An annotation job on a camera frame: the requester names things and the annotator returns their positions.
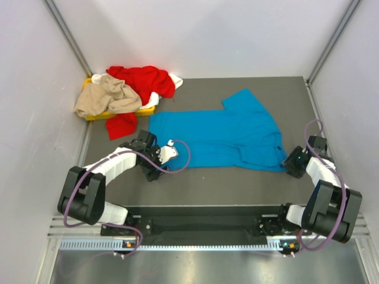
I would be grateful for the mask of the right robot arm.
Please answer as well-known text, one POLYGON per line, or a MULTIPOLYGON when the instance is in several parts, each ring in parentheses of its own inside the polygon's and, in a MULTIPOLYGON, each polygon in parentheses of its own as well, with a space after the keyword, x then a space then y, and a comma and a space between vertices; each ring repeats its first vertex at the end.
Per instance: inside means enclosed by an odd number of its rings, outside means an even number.
POLYGON ((259 218, 259 232, 274 236, 304 230, 328 237, 337 225, 332 240, 347 243, 354 230, 362 195, 349 189, 336 176, 336 167, 327 154, 327 139, 311 135, 308 145, 297 146, 281 167, 297 179, 308 175, 314 191, 305 206, 287 203, 280 206, 276 217, 259 218))

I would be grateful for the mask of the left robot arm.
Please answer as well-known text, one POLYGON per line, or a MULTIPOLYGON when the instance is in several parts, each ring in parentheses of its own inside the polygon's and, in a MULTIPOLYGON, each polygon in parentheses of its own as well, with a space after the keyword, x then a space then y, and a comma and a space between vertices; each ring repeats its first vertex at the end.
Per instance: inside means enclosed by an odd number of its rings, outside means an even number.
POLYGON ((147 181, 159 178, 163 158, 157 137, 141 130, 137 138, 123 143, 111 154, 86 167, 72 167, 67 174, 57 210, 67 227, 112 224, 120 234, 134 229, 128 210, 105 201, 107 185, 125 171, 140 166, 147 181))

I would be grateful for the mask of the blue t shirt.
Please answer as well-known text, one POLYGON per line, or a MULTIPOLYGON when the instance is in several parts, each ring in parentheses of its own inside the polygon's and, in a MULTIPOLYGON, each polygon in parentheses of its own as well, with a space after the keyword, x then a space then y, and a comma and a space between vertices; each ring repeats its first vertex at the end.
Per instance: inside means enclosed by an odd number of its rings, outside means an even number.
POLYGON ((251 170, 282 172, 287 154, 282 134, 271 114, 244 89, 226 98, 221 110, 164 111, 152 115, 149 131, 164 146, 180 140, 178 157, 168 166, 242 167, 251 170))

